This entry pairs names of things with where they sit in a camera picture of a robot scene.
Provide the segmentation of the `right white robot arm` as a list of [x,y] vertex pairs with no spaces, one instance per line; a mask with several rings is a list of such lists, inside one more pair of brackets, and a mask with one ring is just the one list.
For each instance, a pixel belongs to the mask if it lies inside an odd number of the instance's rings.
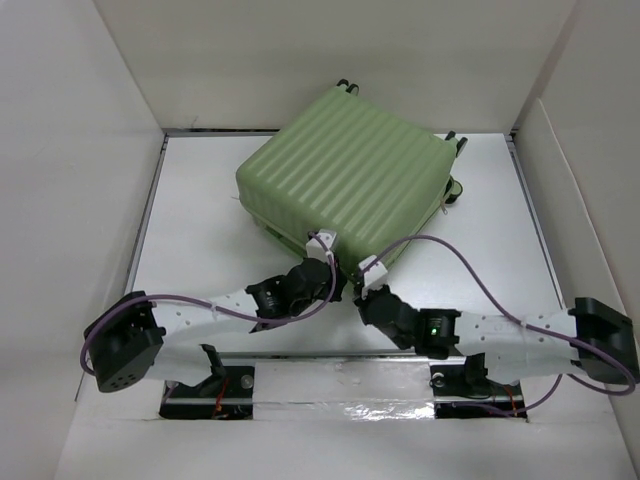
[[362,285],[354,303],[362,322],[399,349],[432,360],[462,357],[462,381],[474,393],[530,377],[584,375],[630,389],[639,381],[632,321],[590,298],[551,314],[513,320],[455,309],[415,308],[383,285]]

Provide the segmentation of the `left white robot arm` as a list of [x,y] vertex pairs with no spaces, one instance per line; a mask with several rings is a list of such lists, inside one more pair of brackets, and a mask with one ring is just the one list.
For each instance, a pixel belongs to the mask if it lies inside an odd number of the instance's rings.
[[223,366],[206,338],[309,319],[340,301],[346,283],[337,260],[306,258],[284,275],[209,300],[134,291],[85,328],[80,366],[102,393],[148,377],[212,396],[222,387]]

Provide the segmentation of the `green hard-shell suitcase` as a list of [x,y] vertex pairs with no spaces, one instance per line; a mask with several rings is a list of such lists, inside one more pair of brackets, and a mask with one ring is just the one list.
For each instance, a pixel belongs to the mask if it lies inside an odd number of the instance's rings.
[[298,255],[309,232],[336,232],[341,272],[354,280],[362,260],[462,194],[452,168],[467,142],[379,108],[342,79],[241,164],[239,201]]

